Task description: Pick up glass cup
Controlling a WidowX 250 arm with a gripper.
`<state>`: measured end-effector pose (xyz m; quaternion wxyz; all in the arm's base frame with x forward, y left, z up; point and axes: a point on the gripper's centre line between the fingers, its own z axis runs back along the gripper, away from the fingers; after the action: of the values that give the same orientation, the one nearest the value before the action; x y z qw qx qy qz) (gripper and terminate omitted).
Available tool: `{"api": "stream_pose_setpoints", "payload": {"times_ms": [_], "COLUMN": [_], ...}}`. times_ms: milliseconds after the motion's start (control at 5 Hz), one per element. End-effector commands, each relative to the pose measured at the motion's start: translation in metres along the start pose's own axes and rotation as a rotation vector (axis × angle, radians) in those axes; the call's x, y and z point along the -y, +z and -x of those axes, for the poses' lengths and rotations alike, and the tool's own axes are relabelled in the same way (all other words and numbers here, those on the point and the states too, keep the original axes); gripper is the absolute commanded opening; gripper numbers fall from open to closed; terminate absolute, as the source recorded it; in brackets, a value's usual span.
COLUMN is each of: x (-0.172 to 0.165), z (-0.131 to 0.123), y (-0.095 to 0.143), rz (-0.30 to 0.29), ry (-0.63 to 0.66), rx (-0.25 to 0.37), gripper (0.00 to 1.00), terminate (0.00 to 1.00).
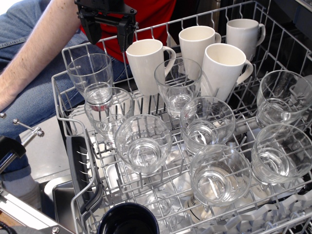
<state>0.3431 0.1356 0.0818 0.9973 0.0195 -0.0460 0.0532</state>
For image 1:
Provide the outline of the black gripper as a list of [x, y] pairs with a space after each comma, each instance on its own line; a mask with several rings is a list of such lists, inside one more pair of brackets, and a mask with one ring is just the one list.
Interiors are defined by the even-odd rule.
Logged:
[[104, 23], [117, 26], [117, 40], [121, 52], [133, 43], [137, 29], [137, 10], [122, 0], [76, 0], [78, 17], [88, 41], [95, 45], [101, 39], [101, 26]]

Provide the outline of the person's bare forearm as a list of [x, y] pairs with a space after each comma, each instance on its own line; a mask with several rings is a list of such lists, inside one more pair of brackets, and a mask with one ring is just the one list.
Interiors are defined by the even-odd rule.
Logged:
[[8, 107], [79, 29], [72, 0], [52, 0], [25, 44], [0, 75], [0, 110]]

